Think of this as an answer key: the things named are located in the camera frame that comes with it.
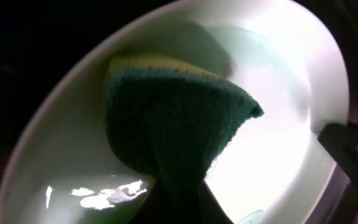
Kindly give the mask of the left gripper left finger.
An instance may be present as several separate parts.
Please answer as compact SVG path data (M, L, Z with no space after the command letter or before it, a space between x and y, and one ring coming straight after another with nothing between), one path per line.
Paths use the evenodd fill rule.
M137 211L126 224L174 224L170 197L167 195L161 181L156 181Z

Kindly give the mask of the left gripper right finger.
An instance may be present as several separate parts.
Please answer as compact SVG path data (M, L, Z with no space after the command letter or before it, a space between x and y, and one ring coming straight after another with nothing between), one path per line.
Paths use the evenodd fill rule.
M233 224L224 213L205 180L200 184L198 198L203 224Z

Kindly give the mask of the green sponge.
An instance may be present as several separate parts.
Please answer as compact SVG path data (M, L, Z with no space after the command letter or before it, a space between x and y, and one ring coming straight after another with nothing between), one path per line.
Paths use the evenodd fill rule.
M161 55L117 55L103 90L114 154L161 181L172 198L194 194L237 130L263 109L229 80Z

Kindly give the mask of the light green plate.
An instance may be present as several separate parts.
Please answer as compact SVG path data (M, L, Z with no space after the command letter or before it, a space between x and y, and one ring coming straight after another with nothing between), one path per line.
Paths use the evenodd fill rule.
M293 1L176 1L110 35L49 94L8 163L0 223L124 223L140 207L154 182L112 153L100 115L109 59L127 47L220 74L260 103L205 179L233 223L307 221L336 166L318 134L348 118L334 37Z

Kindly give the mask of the black round tray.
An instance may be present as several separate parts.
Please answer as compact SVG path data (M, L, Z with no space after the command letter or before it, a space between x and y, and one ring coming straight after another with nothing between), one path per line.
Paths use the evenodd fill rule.
M0 1L0 183L26 124L67 71L109 34L167 3ZM332 30L351 79L358 122L358 1L300 0Z

